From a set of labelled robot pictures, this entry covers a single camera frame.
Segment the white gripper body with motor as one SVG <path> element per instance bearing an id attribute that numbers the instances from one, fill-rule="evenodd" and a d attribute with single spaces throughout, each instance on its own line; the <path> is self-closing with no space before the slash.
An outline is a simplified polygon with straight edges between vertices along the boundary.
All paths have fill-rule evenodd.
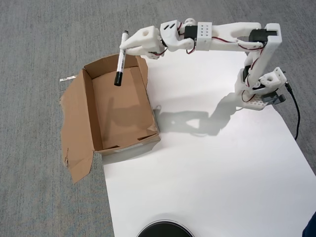
<path id="1" fill-rule="evenodd" d="M 150 47 L 148 49 L 148 57 L 150 59 L 159 59 L 164 56 L 167 47 L 162 43 L 160 31 L 155 26 L 150 26 Z"/>

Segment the white moving gripper finger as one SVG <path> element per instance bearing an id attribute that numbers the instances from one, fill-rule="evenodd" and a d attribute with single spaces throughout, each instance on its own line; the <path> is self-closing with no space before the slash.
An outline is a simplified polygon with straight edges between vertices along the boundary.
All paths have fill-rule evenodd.
<path id="1" fill-rule="evenodd" d="M 129 48 L 126 50 L 126 54 L 132 56 L 148 56 L 150 53 L 148 50 L 144 49 L 142 46 L 138 46 L 135 48 Z"/>

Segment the white fixed gripper finger with hole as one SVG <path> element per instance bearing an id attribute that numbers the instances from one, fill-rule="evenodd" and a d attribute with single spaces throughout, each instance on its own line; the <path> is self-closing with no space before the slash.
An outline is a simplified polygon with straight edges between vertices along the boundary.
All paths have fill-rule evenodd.
<path id="1" fill-rule="evenodd" d="M 148 35 L 150 34 L 150 27 L 139 29 L 134 35 L 129 37 L 126 41 L 122 42 L 120 49 L 132 49 L 142 47 L 144 49 L 149 48 Z"/>

